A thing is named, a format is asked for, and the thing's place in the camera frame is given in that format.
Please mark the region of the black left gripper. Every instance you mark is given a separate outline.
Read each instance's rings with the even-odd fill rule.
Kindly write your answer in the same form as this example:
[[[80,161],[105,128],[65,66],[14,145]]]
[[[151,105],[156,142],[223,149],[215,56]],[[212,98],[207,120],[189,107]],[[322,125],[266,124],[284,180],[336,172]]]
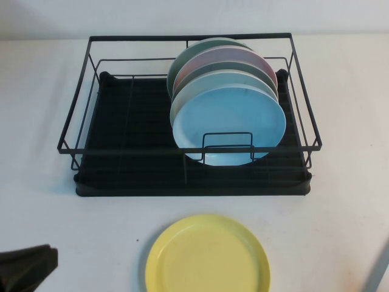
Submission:
[[[35,266],[37,257],[43,257]],[[58,250],[49,244],[1,252],[1,291],[35,291],[58,266]]]

